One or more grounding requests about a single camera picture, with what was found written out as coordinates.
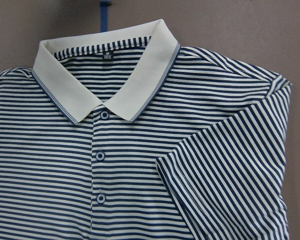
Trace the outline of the blue white striped polo shirt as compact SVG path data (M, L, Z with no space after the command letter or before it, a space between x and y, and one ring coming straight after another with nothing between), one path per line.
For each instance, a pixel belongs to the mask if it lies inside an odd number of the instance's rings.
M161 19L0 72L0 240L287 240L291 83Z

